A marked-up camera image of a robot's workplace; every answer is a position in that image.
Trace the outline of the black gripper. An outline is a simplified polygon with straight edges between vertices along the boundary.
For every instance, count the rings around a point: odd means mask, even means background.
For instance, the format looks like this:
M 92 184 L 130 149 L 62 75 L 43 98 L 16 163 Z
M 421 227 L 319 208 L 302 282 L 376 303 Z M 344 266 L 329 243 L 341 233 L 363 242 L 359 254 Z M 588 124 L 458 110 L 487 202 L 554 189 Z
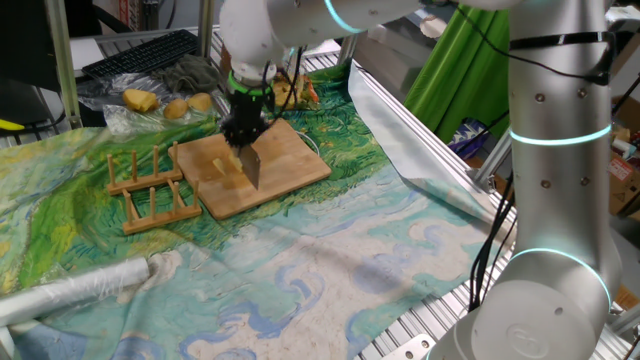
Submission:
M 272 126 L 262 115 L 265 97 L 234 92 L 228 100 L 231 106 L 229 117 L 224 117 L 219 123 L 225 141 L 235 148 L 254 144 Z M 247 123 L 243 133 L 240 123 Z

